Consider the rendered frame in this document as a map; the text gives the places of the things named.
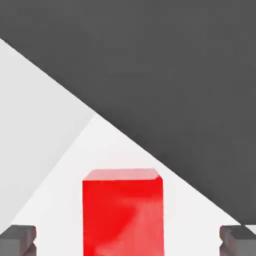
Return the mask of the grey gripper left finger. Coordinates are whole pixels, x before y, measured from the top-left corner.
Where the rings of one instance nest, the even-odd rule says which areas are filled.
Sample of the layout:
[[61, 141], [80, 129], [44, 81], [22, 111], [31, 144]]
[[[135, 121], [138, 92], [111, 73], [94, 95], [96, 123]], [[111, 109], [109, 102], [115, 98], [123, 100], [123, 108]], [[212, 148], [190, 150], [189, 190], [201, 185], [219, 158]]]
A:
[[0, 256], [37, 256], [34, 225], [11, 225], [0, 234]]

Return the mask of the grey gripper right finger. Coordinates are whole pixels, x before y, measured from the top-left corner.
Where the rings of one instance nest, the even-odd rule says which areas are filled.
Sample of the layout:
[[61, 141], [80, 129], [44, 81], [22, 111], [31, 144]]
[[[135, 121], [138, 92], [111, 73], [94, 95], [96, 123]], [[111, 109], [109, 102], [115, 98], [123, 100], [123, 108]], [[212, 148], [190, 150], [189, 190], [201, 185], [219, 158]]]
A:
[[256, 234], [244, 225], [222, 225], [219, 256], [256, 256]]

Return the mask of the small red cube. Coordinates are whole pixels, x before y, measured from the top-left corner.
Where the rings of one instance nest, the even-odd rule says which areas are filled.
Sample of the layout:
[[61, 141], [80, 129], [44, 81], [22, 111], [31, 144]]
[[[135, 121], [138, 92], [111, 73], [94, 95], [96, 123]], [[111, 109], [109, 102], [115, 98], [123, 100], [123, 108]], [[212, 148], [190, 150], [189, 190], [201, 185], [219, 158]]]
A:
[[83, 256], [165, 256], [163, 179], [154, 168], [92, 170], [82, 211]]

